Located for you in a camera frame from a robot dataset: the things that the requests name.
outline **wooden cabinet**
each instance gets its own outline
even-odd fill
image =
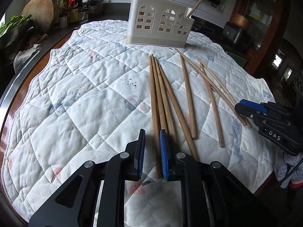
[[[253,75],[259,67],[273,39],[277,38],[276,33],[284,34],[284,30],[279,29],[283,20],[288,20],[282,16],[284,0],[237,0],[231,15],[230,22],[235,14],[239,13],[250,22],[248,34],[252,41],[247,51],[249,58],[245,67],[246,72]]]

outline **black cable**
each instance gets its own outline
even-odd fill
[[[264,199],[267,195],[272,193],[277,187],[279,187],[282,183],[284,183],[287,180],[287,178],[289,178],[299,168],[302,162],[303,162],[303,156],[299,161],[299,163],[288,174],[286,174],[285,177],[280,182],[278,182],[274,187],[272,187],[267,193],[260,195],[259,198]]]

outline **quilted tablecloth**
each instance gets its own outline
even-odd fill
[[[154,54],[188,120],[180,56],[173,48],[131,45],[126,35],[125,21],[84,24],[62,48],[51,51],[47,66],[32,80],[14,117],[2,165],[5,193],[26,221],[85,161],[109,160],[137,140],[143,128],[147,134],[143,176],[138,183],[126,183],[125,226],[181,226],[180,183],[155,175],[148,63]],[[206,36],[190,32],[181,51],[197,65],[199,56],[236,101],[274,101],[263,79],[248,75]],[[187,71],[197,119],[194,143],[201,162],[220,161],[255,192],[273,170],[274,146],[258,135],[255,125],[242,126],[215,93],[226,145],[220,148],[204,80],[188,64]],[[189,153],[173,110],[172,115],[178,143]],[[151,183],[143,186],[147,180]]]

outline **chopstick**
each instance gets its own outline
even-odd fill
[[[199,67],[197,67],[189,58],[187,58],[184,54],[182,54],[178,49],[175,49],[184,59],[188,61],[188,63],[196,69],[196,71],[213,87],[213,89],[220,95],[220,97],[226,102],[226,104],[230,107],[236,117],[240,120],[242,125],[246,126],[246,123],[242,119],[242,117],[234,110],[234,106],[227,99],[227,97],[219,90],[219,88],[204,74]]]
[[[190,132],[189,132],[189,129],[188,129],[187,124],[186,124],[186,122],[185,122],[184,116],[183,116],[183,114],[182,114],[182,112],[181,112],[181,109],[180,109],[180,107],[179,107],[179,105],[178,105],[178,102],[177,102],[177,99],[176,99],[176,97],[175,97],[175,95],[174,95],[174,92],[172,91],[172,88],[171,88],[171,86],[170,86],[170,84],[169,84],[169,82],[168,82],[168,80],[167,80],[167,78],[166,78],[166,76],[165,76],[165,74],[164,74],[164,72],[163,72],[163,69],[161,68],[160,65],[158,65],[158,66],[159,66],[159,69],[160,69],[160,72],[161,72],[161,75],[162,75],[164,84],[165,84],[165,86],[166,86],[167,92],[168,92],[168,94],[169,94],[169,97],[170,97],[170,99],[172,100],[172,104],[173,104],[173,106],[174,106],[174,108],[175,108],[177,117],[178,117],[178,119],[179,119],[181,128],[182,128],[182,130],[183,130],[185,139],[186,139],[186,141],[187,141],[187,145],[188,145],[188,147],[189,147],[189,151],[190,151],[192,157],[193,157],[196,161],[200,161],[200,160],[199,160],[198,152],[197,152],[196,147],[195,147],[195,145],[194,145],[194,141],[193,141],[192,138],[191,138],[191,134],[190,134]]]
[[[183,78],[184,78],[184,82],[185,82],[185,90],[186,90],[186,95],[187,95],[190,132],[191,132],[191,137],[193,139],[196,139],[197,138],[197,128],[196,128],[196,118],[194,115],[194,102],[192,100],[191,89],[190,89],[190,85],[189,85],[189,79],[188,79],[184,59],[181,55],[180,55],[180,58],[181,58],[181,65],[182,65],[182,71],[183,71]]]
[[[164,112],[162,94],[161,94],[161,90],[160,90],[160,84],[159,84],[159,79],[158,79],[158,74],[157,74],[157,69],[156,69],[155,58],[154,58],[153,54],[151,55],[151,60],[152,60],[153,73],[154,73],[155,86],[156,86],[158,111],[159,111],[159,116],[160,116],[160,125],[161,125],[161,129],[164,129],[165,133],[167,133],[168,129],[167,129],[167,125],[166,125],[166,116],[165,116],[165,112]]]
[[[197,9],[197,7],[200,5],[200,3],[202,2],[203,0],[199,0],[198,3],[196,4],[196,6],[194,6],[194,8],[189,12],[189,14],[187,15],[187,18],[189,18],[193,12]]]
[[[201,66],[201,71],[205,73],[204,67],[202,65],[202,63],[200,62],[200,66]],[[216,100],[214,97],[214,94],[212,92],[212,87],[210,86],[210,84],[204,79],[206,87],[207,87],[207,91],[209,93],[209,97],[210,97],[210,102],[212,104],[212,109],[214,111],[214,116],[215,116],[215,122],[216,122],[216,126],[217,126],[217,132],[218,132],[218,138],[219,138],[219,146],[220,148],[224,148],[225,147],[225,143],[224,143],[224,137],[223,137],[223,131],[222,131],[222,126],[221,126],[221,121],[220,121],[220,117],[219,117],[219,112],[218,112],[218,107],[216,104]]]
[[[212,75],[212,77],[217,81],[217,83],[221,86],[221,88],[224,90],[224,92],[227,94],[227,96],[230,98],[231,102],[236,105],[237,102],[234,99],[234,97],[231,95],[231,93],[228,91],[228,89],[224,86],[224,84],[220,81],[220,79],[213,73],[212,70],[210,70],[208,68],[208,66],[198,57],[196,56],[197,60],[200,62],[200,64],[202,64],[204,66],[204,68],[210,73],[210,75]],[[251,128],[251,124],[248,121],[248,119],[245,116],[241,116],[243,118],[243,120],[245,121],[246,125],[248,126],[248,128]]]
[[[177,142],[175,128],[174,128],[174,124],[172,121],[172,115],[171,115],[171,111],[169,108],[169,101],[167,100],[165,86],[163,83],[163,79],[162,79],[162,75],[160,72],[159,63],[158,63],[157,58],[155,58],[155,62],[156,62],[157,74],[158,74],[158,78],[159,78],[160,90],[161,90],[161,94],[162,94],[163,106],[164,106],[164,111],[165,111],[165,115],[166,115],[166,121],[167,121],[168,130],[169,130],[169,135],[170,135],[170,138],[172,139],[172,141]]]
[[[162,171],[162,159],[161,159],[161,150],[160,150],[160,137],[159,137],[159,121],[157,113],[157,97],[155,89],[155,78],[152,67],[152,57],[149,56],[149,85],[151,92],[151,118],[152,118],[152,129],[154,133],[154,150],[155,150],[155,163],[156,163],[156,174],[157,178],[163,177]]]

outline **wooden cutting board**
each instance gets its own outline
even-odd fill
[[[40,33],[45,34],[54,23],[57,12],[55,0],[31,0],[21,15],[31,14],[34,25],[38,26]]]

